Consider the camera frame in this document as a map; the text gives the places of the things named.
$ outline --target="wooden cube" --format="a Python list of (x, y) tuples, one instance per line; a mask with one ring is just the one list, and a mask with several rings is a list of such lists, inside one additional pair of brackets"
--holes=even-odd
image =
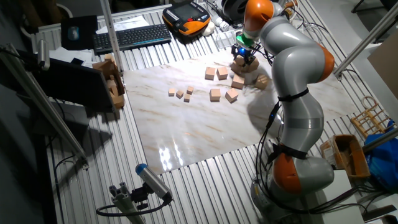
[(188, 86), (187, 93), (192, 95), (192, 93), (193, 93), (193, 87), (192, 86)]
[(218, 80), (224, 80), (228, 77), (228, 70), (226, 67), (221, 67), (217, 69)]
[(112, 98), (113, 100), (113, 104), (117, 109), (120, 109), (124, 106), (124, 97), (121, 96), (116, 96), (114, 98)]
[(257, 58), (254, 59), (254, 61), (250, 65), (247, 65), (247, 66), (249, 66), (248, 67), (248, 72), (256, 71), (257, 68), (259, 67), (259, 65), (260, 65), (259, 60)]
[(109, 90), (112, 90), (112, 86), (116, 86), (116, 82), (114, 80), (107, 80), (106, 85), (108, 86)]
[(182, 90), (179, 90), (175, 96), (178, 97), (179, 99), (181, 99), (181, 97), (183, 95), (184, 95), (184, 92)]
[(233, 103), (236, 99), (238, 99), (238, 92), (232, 88), (225, 93), (225, 98), (230, 102)]
[(169, 89), (169, 96), (174, 96), (174, 94), (175, 94), (175, 89), (174, 88)]
[(259, 88), (261, 90), (265, 90), (267, 88), (267, 84), (268, 84), (268, 77), (266, 75), (260, 74), (257, 77), (257, 81), (254, 87)]
[(107, 61), (107, 60), (111, 61), (112, 63), (114, 62), (114, 58), (113, 58), (113, 56), (111, 54), (106, 54), (105, 55), (105, 61)]
[(111, 91), (114, 96), (119, 96), (118, 88), (116, 87), (116, 85), (111, 87)]
[(216, 75), (216, 68), (207, 67), (205, 79), (214, 80), (214, 76)]
[(189, 100), (191, 99), (191, 94), (185, 94), (184, 96), (184, 102), (189, 103)]
[(235, 74), (234, 78), (232, 79), (232, 87), (237, 89), (242, 89), (244, 84), (244, 78), (240, 77), (239, 75)]
[(232, 62), (231, 64), (231, 70), (234, 73), (241, 73), (242, 72), (242, 66), (238, 65), (235, 61)]
[(244, 58), (242, 56), (240, 56), (240, 55), (238, 55), (234, 61), (239, 66), (243, 66), (244, 65)]
[(210, 101), (211, 102), (220, 102), (221, 91), (220, 89), (211, 89), (210, 90)]

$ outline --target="black cable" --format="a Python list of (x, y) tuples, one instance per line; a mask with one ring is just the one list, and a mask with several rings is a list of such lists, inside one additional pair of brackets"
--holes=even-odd
[[(276, 112), (277, 112), (277, 110), (279, 108), (280, 108), (280, 105), (279, 105), (279, 102), (278, 102), (274, 106), (274, 109), (272, 110), (272, 112), (270, 114), (269, 122), (267, 123), (266, 130), (264, 131), (264, 134), (261, 136), (260, 141), (259, 141), (259, 145), (257, 147), (257, 154), (256, 154), (256, 177), (257, 178), (258, 178), (258, 175), (259, 175), (259, 171), (258, 171), (258, 168), (259, 168), (258, 162), (259, 161), (258, 161), (258, 158), (260, 157), (260, 160), (262, 158), (262, 150), (264, 149), (264, 142), (266, 140), (268, 130), (272, 126), (272, 122), (273, 122), (274, 117), (276, 115)], [(269, 161), (266, 164), (265, 168), (264, 168), (264, 170), (266, 172), (266, 180), (268, 180), (268, 173), (269, 173), (271, 167), (272, 167), (272, 161)], [(338, 197), (336, 197), (336, 198), (334, 198), (334, 199), (332, 199), (330, 201), (327, 201), (327, 202), (325, 202), (325, 203), (323, 203), (321, 205), (318, 205), (318, 206), (316, 206), (314, 208), (311, 208), (311, 209), (308, 209), (308, 210), (299, 210), (299, 209), (290, 207), (290, 206), (285, 205), (282, 202), (278, 201), (273, 196), (272, 192), (269, 190), (268, 182), (264, 181), (262, 174), (260, 174), (260, 180), (261, 180), (262, 186), (264, 186), (264, 188), (265, 188), (265, 191), (264, 191), (264, 189), (262, 189), (262, 187), (260, 187), (260, 189), (270, 201), (274, 202), (280, 208), (283, 208), (283, 209), (288, 210), (288, 211), (290, 211), (292, 213), (298, 213), (298, 214), (308, 214), (308, 213), (310, 213), (310, 214), (321, 214), (321, 213), (330, 212), (330, 211), (337, 210), (337, 209), (343, 208), (343, 207), (348, 207), (348, 206), (361, 206), (361, 207), (363, 207), (366, 210), (367, 209), (366, 207), (364, 207), (363, 205), (358, 204), (358, 203), (349, 203), (349, 204), (346, 204), (346, 205), (339, 205), (339, 206), (334, 207), (334, 208), (331, 208), (331, 207), (336, 205), (337, 203), (342, 202), (343, 200), (347, 199), (348, 197), (352, 196), (353, 194), (355, 194), (358, 191), (362, 190), (362, 191), (367, 191), (367, 192), (375, 192), (377, 190), (377, 189), (375, 189), (373, 187), (366, 186), (366, 185), (355, 186), (352, 189), (349, 189), (348, 191), (344, 192), (340, 196), (338, 196)]]
[(326, 31), (327, 33), (329, 33), (329, 31), (325, 28), (325, 27), (323, 27), (323, 26), (321, 26), (321, 25), (319, 25), (319, 24), (316, 24), (316, 23), (314, 23), (314, 22), (309, 22), (308, 24), (311, 24), (311, 25), (315, 25), (315, 26), (317, 26), (317, 27), (320, 27), (320, 28), (322, 28), (324, 31)]
[(58, 102), (58, 100), (57, 100), (57, 99), (55, 99), (55, 98), (54, 98), (54, 100), (55, 100), (55, 102), (58, 104), (59, 108), (61, 109), (61, 112), (62, 112), (62, 118), (63, 118), (63, 121), (65, 122), (65, 112), (63, 111), (63, 109), (62, 109), (62, 107), (61, 107), (60, 103)]
[(69, 157), (66, 157), (66, 158), (62, 159), (62, 160), (55, 166), (54, 172), (57, 171), (57, 167), (58, 167), (63, 161), (65, 161), (65, 160), (67, 160), (67, 159), (70, 159), (70, 158), (72, 158), (73, 156), (75, 156), (75, 155), (71, 155), (71, 156), (69, 156)]
[(305, 20), (304, 20), (304, 17), (303, 17), (303, 15), (301, 15), (299, 12), (297, 12), (294, 8), (290, 7), (289, 9), (295, 11), (295, 12), (297, 13), (297, 15), (301, 17), (301, 20), (302, 20), (303, 22), (302, 22), (302, 23), (299, 25), (299, 27), (297, 28), (297, 29), (299, 29), (300, 27), (302, 27), (302, 26), (304, 25), (304, 21), (305, 21)]
[(16, 57), (16, 58), (19, 58), (19, 59), (23, 60), (24, 62), (27, 62), (27, 61), (26, 61), (26, 58), (23, 58), (23, 57), (21, 57), (20, 55), (14, 54), (14, 53), (12, 53), (12, 52), (10, 52), (10, 51), (8, 51), (8, 50), (4, 50), (4, 49), (0, 48), (0, 52), (7, 53), (7, 54), (9, 54), (9, 55), (12, 55), (12, 56), (14, 56), (14, 57)]
[(21, 60), (24, 61), (25, 63), (28, 63), (29, 65), (31, 65), (31, 66), (34, 67), (34, 68), (41, 69), (40, 66), (37, 65), (36, 63), (32, 63), (32, 61), (27, 60), (26, 58), (24, 58), (24, 57), (22, 57), (22, 56), (20, 56), (20, 55), (18, 55), (18, 54), (12, 53), (12, 52), (10, 52), (10, 51), (8, 51), (8, 50), (4, 50), (4, 49), (2, 49), (2, 48), (0, 48), (0, 52), (4, 52), (4, 53), (6, 53), (6, 54), (12, 55), (12, 56), (14, 56), (14, 57), (16, 57), (16, 58), (21, 59)]
[(97, 215), (101, 215), (101, 216), (104, 216), (104, 217), (127, 217), (127, 216), (135, 216), (135, 215), (145, 215), (145, 214), (148, 214), (148, 213), (156, 212), (156, 211), (162, 209), (164, 206), (166, 206), (168, 204), (169, 203), (167, 203), (167, 202), (163, 202), (163, 204), (160, 205), (157, 208), (152, 208), (152, 209), (149, 209), (149, 210), (146, 210), (146, 211), (142, 211), (142, 212), (127, 212), (127, 213), (101, 212), (101, 210), (105, 210), (105, 209), (108, 209), (108, 208), (116, 208), (115, 205), (107, 205), (107, 206), (103, 206), (101, 208), (97, 208), (95, 210), (95, 212), (97, 213)]
[(370, 204), (372, 204), (372, 202), (373, 202), (376, 198), (382, 196), (383, 194), (384, 194), (384, 192), (381, 192), (381, 193), (377, 194), (376, 196), (374, 196), (374, 197), (372, 198), (372, 200), (370, 200), (370, 202), (366, 205), (365, 210), (363, 211), (363, 214), (362, 214), (362, 215), (365, 215), (365, 214), (368, 212), (368, 208), (369, 208)]
[(349, 72), (353, 72), (353, 73), (355, 73), (355, 74), (357, 74), (357, 75), (358, 75), (358, 73), (357, 73), (355, 70), (352, 70), (352, 69), (348, 69), (348, 68), (346, 68), (346, 69), (344, 69), (343, 71), (349, 71)]

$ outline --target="black keyboard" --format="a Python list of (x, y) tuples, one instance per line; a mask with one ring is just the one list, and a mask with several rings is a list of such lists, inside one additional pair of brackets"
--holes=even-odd
[[(116, 31), (120, 50), (130, 50), (155, 44), (170, 42), (172, 37), (165, 24), (138, 27), (134, 29)], [(108, 33), (93, 35), (94, 54), (112, 52), (112, 45)]]

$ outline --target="metal table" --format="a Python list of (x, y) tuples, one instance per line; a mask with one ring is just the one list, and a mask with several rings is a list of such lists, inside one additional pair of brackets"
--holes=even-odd
[[(302, 0), (300, 13), (308, 22), (326, 27), (308, 0)], [(149, 24), (163, 23), (162, 11), (168, 6), (158, 6), (130, 12), (114, 14), (114, 21), (123, 21), (143, 15)], [(99, 27), (105, 26), (103, 16), (98, 17)], [(173, 39), (169, 44), (127, 50), (122, 53), (125, 70), (136, 70), (164, 63), (185, 60), (219, 52), (215, 45), (216, 30), (209, 37), (195, 38), (187, 44)], [(323, 33), (323, 45), (334, 55), (339, 65), (346, 57), (332, 35)], [(38, 40), (49, 43), (50, 50), (61, 46), (60, 24), (40, 27), (32, 35), (33, 51)], [(95, 56), (100, 62), (103, 56)], [(361, 99), (373, 93), (361, 77), (353, 72), (344, 72), (341, 84), (354, 101), (358, 111), (363, 111)], [(59, 223), (129, 223), (127, 218), (99, 217), (95, 209), (111, 205), (110, 185), (126, 182), (129, 189), (142, 186), (142, 180), (135, 174), (137, 164), (146, 163), (142, 144), (138, 135), (127, 95), (126, 105), (120, 110), (119, 119), (115, 115), (97, 114), (90, 121), (90, 130), (83, 143), (88, 156), (89, 169), (75, 166), (76, 160), (61, 164), (56, 173), (50, 171), (53, 196)], [(309, 152), (311, 156), (320, 156), (320, 145), (334, 134), (354, 134), (363, 143), (364, 138), (350, 123), (356, 114), (329, 121), (325, 125), (320, 140)], [(250, 199), (250, 184), (254, 176), (255, 147), (248, 146), (223, 155), (219, 155), (183, 168), (160, 175), (170, 187), (175, 202), (172, 206), (144, 215), (147, 223), (257, 223), (260, 212)], [(47, 149), (49, 164), (55, 164), (70, 156), (71, 150), (56, 139)], [(59, 181), (60, 195), (57, 195), (55, 174)], [(149, 206), (160, 205), (156, 196), (149, 197)]]

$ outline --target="marble surface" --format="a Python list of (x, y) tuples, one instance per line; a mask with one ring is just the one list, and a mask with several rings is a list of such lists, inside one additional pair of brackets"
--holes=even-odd
[[(126, 91), (132, 107), (148, 165), (156, 174), (178, 169), (260, 140), (277, 94), (270, 78), (265, 90), (250, 85), (259, 73), (271, 77), (271, 66), (256, 55), (260, 67), (246, 74), (238, 100), (229, 103), (225, 93), (231, 88), (233, 72), (230, 51), (204, 57), (124, 72)], [(205, 80), (206, 67), (228, 67), (226, 80), (217, 76)], [(169, 96), (169, 88), (194, 87), (189, 103)], [(210, 102), (212, 88), (221, 90), (220, 102)], [(323, 108), (325, 121), (356, 112), (356, 108), (337, 79), (308, 86)], [(269, 137), (277, 136), (280, 120), (276, 119)]]

